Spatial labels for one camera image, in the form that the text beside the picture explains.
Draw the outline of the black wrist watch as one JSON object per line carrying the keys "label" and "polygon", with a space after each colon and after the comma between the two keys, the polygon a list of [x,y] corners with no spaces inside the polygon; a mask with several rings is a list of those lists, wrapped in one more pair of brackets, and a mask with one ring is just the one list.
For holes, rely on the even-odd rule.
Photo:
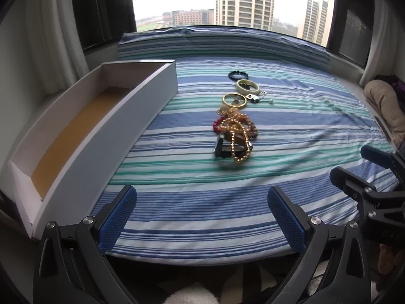
{"label": "black wrist watch", "polygon": [[246,144],[244,137],[239,135],[235,135],[234,150],[232,150],[231,140],[232,136],[230,133],[227,132],[221,132],[217,136],[216,145],[213,151],[216,158],[227,159],[233,158],[234,156],[236,159],[241,159],[243,156],[246,155],[248,150],[253,150],[253,145],[251,144],[251,142],[248,141],[248,144]]}

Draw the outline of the beige cushion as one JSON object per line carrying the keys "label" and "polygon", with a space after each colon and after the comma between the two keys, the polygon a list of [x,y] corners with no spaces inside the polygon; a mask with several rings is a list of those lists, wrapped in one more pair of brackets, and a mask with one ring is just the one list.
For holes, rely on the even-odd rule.
{"label": "beige cushion", "polygon": [[364,96],[384,119],[392,134],[391,141],[399,148],[404,142],[404,111],[392,86],[382,80],[372,80],[365,85]]}

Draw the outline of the purple cloth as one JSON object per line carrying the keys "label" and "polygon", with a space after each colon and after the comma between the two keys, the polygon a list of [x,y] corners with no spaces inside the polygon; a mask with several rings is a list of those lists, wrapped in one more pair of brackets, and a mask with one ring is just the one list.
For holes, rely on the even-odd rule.
{"label": "purple cloth", "polygon": [[396,75],[377,75],[376,80],[381,80],[388,83],[395,91],[398,100],[403,101],[405,99],[405,84]]}

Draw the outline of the white curtain right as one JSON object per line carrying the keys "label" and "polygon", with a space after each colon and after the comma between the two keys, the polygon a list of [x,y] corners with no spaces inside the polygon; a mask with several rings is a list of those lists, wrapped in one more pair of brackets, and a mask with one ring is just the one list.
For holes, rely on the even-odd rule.
{"label": "white curtain right", "polygon": [[366,67],[360,79],[362,87],[377,75],[390,75],[396,54],[397,19],[385,0],[374,2],[373,32]]}

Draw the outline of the white curtain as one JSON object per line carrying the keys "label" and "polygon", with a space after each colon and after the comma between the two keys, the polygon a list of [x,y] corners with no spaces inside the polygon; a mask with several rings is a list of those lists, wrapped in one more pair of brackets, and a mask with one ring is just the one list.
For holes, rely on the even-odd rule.
{"label": "white curtain", "polygon": [[68,89],[87,75],[73,0],[26,0],[27,35],[46,94]]}
{"label": "white curtain", "polygon": [[374,2],[373,32],[366,67],[360,79],[362,87],[377,75],[390,75],[396,54],[397,19],[385,0]]}

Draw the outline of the white cardboard box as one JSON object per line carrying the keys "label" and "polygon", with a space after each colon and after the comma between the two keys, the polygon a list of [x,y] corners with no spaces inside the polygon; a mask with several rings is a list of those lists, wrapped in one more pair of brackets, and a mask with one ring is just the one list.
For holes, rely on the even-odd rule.
{"label": "white cardboard box", "polygon": [[8,162],[27,235],[76,224],[155,117],[177,94],[170,60],[115,61],[92,70],[49,104]]}

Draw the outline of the striped blue bed sheet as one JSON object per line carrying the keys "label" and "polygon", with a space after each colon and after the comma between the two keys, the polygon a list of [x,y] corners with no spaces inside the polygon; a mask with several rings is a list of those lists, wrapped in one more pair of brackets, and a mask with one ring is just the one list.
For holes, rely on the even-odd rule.
{"label": "striped blue bed sheet", "polygon": [[[366,144],[390,151],[367,108],[332,74],[321,46],[241,28],[189,27],[125,34],[121,61],[169,59],[178,92],[126,155],[94,209],[125,185],[137,191],[111,255],[178,265],[239,263],[289,247],[267,204],[278,186],[310,216],[342,225],[356,203],[330,183],[341,166],[390,191],[393,173],[363,159]],[[258,129],[245,162],[216,158],[213,124],[229,78],[241,71],[274,104],[243,109]]]}

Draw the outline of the silver padlock charm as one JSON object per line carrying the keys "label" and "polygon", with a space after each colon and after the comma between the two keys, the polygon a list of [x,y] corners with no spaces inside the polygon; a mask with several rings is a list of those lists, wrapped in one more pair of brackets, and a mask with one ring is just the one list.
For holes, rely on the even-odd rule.
{"label": "silver padlock charm", "polygon": [[250,102],[256,104],[260,101],[260,99],[258,98],[258,96],[254,95],[254,94],[248,94],[246,95],[247,100],[249,100]]}

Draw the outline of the pale jade bangle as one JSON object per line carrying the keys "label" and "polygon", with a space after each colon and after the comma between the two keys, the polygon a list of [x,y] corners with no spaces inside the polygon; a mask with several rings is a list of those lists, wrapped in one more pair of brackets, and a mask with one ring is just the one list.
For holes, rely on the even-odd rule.
{"label": "pale jade bangle", "polygon": [[259,85],[248,79],[238,80],[235,83],[235,88],[242,95],[248,95],[248,94],[256,95],[260,92]]}

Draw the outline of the gold bangle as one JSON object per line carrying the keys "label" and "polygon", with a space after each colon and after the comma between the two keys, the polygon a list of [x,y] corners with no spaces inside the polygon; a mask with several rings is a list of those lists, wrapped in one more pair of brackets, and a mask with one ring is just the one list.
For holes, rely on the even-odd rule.
{"label": "gold bangle", "polygon": [[228,93],[222,97],[222,103],[230,108],[244,108],[247,98],[240,93]]}

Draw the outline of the white curtain left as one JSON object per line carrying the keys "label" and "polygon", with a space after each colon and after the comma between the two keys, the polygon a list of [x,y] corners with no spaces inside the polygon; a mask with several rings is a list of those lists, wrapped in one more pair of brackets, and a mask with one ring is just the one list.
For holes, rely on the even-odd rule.
{"label": "white curtain left", "polygon": [[46,94],[68,89],[87,75],[73,0],[26,0],[27,35]]}

